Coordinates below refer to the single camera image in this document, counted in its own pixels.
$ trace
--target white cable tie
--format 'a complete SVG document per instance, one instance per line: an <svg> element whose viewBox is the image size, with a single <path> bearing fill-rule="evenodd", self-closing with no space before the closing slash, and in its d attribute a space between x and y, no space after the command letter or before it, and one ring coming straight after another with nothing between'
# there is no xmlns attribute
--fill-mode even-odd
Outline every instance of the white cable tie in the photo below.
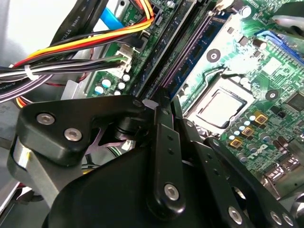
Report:
<svg viewBox="0 0 304 228"><path fill-rule="evenodd" d="M30 65L25 65L24 71L30 80L35 81L35 80L39 79L39 75L33 75L33 72L30 69Z"/></svg>

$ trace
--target electrolytic capacitor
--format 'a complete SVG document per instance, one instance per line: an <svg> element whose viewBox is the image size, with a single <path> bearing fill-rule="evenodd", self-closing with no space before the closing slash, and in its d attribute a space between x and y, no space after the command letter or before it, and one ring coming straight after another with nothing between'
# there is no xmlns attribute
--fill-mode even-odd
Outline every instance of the electrolytic capacitor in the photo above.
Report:
<svg viewBox="0 0 304 228"><path fill-rule="evenodd" d="M272 144L283 154L287 153L287 150L279 143L278 140L274 140Z"/></svg>
<svg viewBox="0 0 304 228"><path fill-rule="evenodd" d="M256 116L253 113L247 113L246 116L250 121L256 120Z"/></svg>
<svg viewBox="0 0 304 228"><path fill-rule="evenodd" d="M256 147L254 144L249 144L249 145L247 146L247 148L249 149L249 151L250 151L251 153L257 152L257 147Z"/></svg>
<svg viewBox="0 0 304 228"><path fill-rule="evenodd" d="M246 127L243 125L243 123L238 123L237 128L242 132Z"/></svg>
<svg viewBox="0 0 304 228"><path fill-rule="evenodd" d="M277 138L277 140L279 141L279 143L283 146L283 147L287 147L288 146L288 142L287 140L283 137L283 136L279 136Z"/></svg>
<svg viewBox="0 0 304 228"><path fill-rule="evenodd" d="M233 134L236 135L236 136L241 134L241 132L239 131L239 129L236 128L236 127L231 128L231 131L232 131Z"/></svg>
<svg viewBox="0 0 304 228"><path fill-rule="evenodd" d="M254 39L252 41L252 45L255 46L256 48L260 49L260 50L264 50L267 47L267 43L260 40L260 39Z"/></svg>
<svg viewBox="0 0 304 228"><path fill-rule="evenodd" d="M241 162L247 162L248 158L246 157L246 155L244 153L239 153L237 154L237 158L241 161Z"/></svg>
<svg viewBox="0 0 304 228"><path fill-rule="evenodd" d="M241 118L241 122L244 126L249 126L251 123L250 123L250 120L248 120L247 118L243 117Z"/></svg>
<svg viewBox="0 0 304 228"><path fill-rule="evenodd" d="M125 83L123 83L123 82L119 83L119 84L118 84L118 88L119 88L120 90L125 89Z"/></svg>
<svg viewBox="0 0 304 228"><path fill-rule="evenodd" d="M267 133L261 133L260 138L261 138L261 140L263 140L266 143L271 140L270 136Z"/></svg>
<svg viewBox="0 0 304 228"><path fill-rule="evenodd" d="M234 140L236 137L234 136L234 134L233 133L231 133L231 132L228 132L227 134L227 138L229 139L229 140Z"/></svg>

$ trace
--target circuit component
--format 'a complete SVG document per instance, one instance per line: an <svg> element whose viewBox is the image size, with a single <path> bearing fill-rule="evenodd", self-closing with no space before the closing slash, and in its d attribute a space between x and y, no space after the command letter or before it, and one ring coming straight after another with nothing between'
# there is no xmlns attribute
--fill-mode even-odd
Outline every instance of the circuit component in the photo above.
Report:
<svg viewBox="0 0 304 228"><path fill-rule="evenodd" d="M252 128L246 127L246 128L242 131L242 134L245 135L245 136L247 136L247 137L249 137L249 136L252 136L254 132L255 132L255 131L254 131Z"/></svg>
<svg viewBox="0 0 304 228"><path fill-rule="evenodd" d="M240 160L240 162L247 162L248 161L248 158L246 157L246 155L244 153L237 154L237 158Z"/></svg>
<svg viewBox="0 0 304 228"><path fill-rule="evenodd" d="M280 151L281 153L287 153L287 150L279 143L278 140L274 140L272 144Z"/></svg>
<svg viewBox="0 0 304 228"><path fill-rule="evenodd" d="M260 39L254 39L252 41L252 45L255 46L257 49L260 49L260 50L264 50L267 47L267 43L260 40Z"/></svg>
<svg viewBox="0 0 304 228"><path fill-rule="evenodd" d="M239 44L242 45L242 46L246 46L249 42L249 39L245 36L243 36L240 41L239 41Z"/></svg>
<svg viewBox="0 0 304 228"><path fill-rule="evenodd" d="M254 101L250 91L230 78L219 76L192 106L186 117L208 131L222 134Z"/></svg>
<svg viewBox="0 0 304 228"><path fill-rule="evenodd" d="M289 145L287 140L281 135L277 138L277 140L283 147L287 147Z"/></svg>
<svg viewBox="0 0 304 228"><path fill-rule="evenodd" d="M271 138L270 138L270 136L269 136L267 133L261 133L261 134L260 134L260 139L261 139L263 142L265 142L265 143L271 141Z"/></svg>
<svg viewBox="0 0 304 228"><path fill-rule="evenodd" d="M304 110L304 95L301 93L295 93L292 97L286 102L286 104L293 108L294 110L301 112Z"/></svg>
<svg viewBox="0 0 304 228"><path fill-rule="evenodd" d="M266 117L263 113L261 113L260 111L255 111L254 113L256 119L255 122L257 122L260 125L263 125L267 122L268 117Z"/></svg>
<svg viewBox="0 0 304 228"><path fill-rule="evenodd" d="M242 145L242 141L236 138L229 145L237 149Z"/></svg>
<svg viewBox="0 0 304 228"><path fill-rule="evenodd" d="M249 145L247 146L247 148L248 148L248 150L249 150L251 153L256 153L256 152L257 152L257 147L256 147L256 145L254 145L254 144L249 144Z"/></svg>

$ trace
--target black metal bracket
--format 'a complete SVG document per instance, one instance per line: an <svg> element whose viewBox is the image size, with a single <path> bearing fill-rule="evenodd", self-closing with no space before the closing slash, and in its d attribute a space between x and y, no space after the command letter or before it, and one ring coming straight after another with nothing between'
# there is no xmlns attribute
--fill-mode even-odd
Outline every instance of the black metal bracket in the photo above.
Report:
<svg viewBox="0 0 304 228"><path fill-rule="evenodd" d="M246 197L248 216L256 227L298 227L289 212L220 141L215 137L209 137L204 141L204 144L213 149L229 172L230 185L237 187Z"/></svg>
<svg viewBox="0 0 304 228"><path fill-rule="evenodd" d="M160 90L155 109L148 206L163 220L177 218L186 207L181 162L180 136L173 129L169 96Z"/></svg>
<svg viewBox="0 0 304 228"><path fill-rule="evenodd" d="M82 160L93 128L135 117L144 110L142 102L131 95L31 104L19 114L17 134L32 151L57 164L71 166ZM55 121L41 124L37 120L39 114L49 114ZM65 130L71 128L81 133L79 141L69 141L64 136Z"/></svg>

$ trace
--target screw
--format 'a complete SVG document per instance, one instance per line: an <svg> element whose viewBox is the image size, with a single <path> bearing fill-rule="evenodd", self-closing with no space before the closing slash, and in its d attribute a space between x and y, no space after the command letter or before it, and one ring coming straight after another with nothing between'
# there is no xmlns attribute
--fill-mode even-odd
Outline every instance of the screw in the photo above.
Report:
<svg viewBox="0 0 304 228"><path fill-rule="evenodd" d="M228 213L229 213L230 217L232 218L232 220L235 221L235 223L237 223L239 225L241 225L243 223L242 216L234 207L229 207Z"/></svg>
<svg viewBox="0 0 304 228"><path fill-rule="evenodd" d="M294 222L285 213L283 213L283 218L290 226L294 226Z"/></svg>
<svg viewBox="0 0 304 228"><path fill-rule="evenodd" d="M214 140L212 140L212 141L213 141L213 143L214 143L216 146L219 146L218 141L216 141L215 139L214 139Z"/></svg>
<svg viewBox="0 0 304 228"><path fill-rule="evenodd" d="M278 224L278 225L282 225L282 220L278 217L277 214L275 214L273 211L270 212L270 215L272 217L272 219Z"/></svg>
<svg viewBox="0 0 304 228"><path fill-rule="evenodd" d="M194 124L193 124L191 121L189 121L189 120L187 120L187 125L188 125L189 127L193 127L193 126L194 126Z"/></svg>
<svg viewBox="0 0 304 228"><path fill-rule="evenodd" d="M134 101L133 101L133 104L134 104L136 107L139 107L139 108L142 107L142 105L143 105L142 102L140 102L140 101L138 101L138 100L134 100Z"/></svg>
<svg viewBox="0 0 304 228"><path fill-rule="evenodd" d="M169 115L169 114L170 114L169 111L168 111L167 109L162 108L161 111L162 111L164 114L166 114L166 115Z"/></svg>
<svg viewBox="0 0 304 228"><path fill-rule="evenodd" d="M172 201L177 201L180 197L180 193L177 188L172 184L165 185L165 194L168 196L169 199Z"/></svg>
<svg viewBox="0 0 304 228"><path fill-rule="evenodd" d="M37 116L37 121L43 125L51 125L55 122L55 118L47 113L41 113Z"/></svg>
<svg viewBox="0 0 304 228"><path fill-rule="evenodd" d="M75 128L69 128L65 130L65 137L69 141L78 142L82 138L82 134L79 130Z"/></svg>
<svg viewBox="0 0 304 228"><path fill-rule="evenodd" d="M167 7L173 9L175 7L175 2L172 0L167 1Z"/></svg>

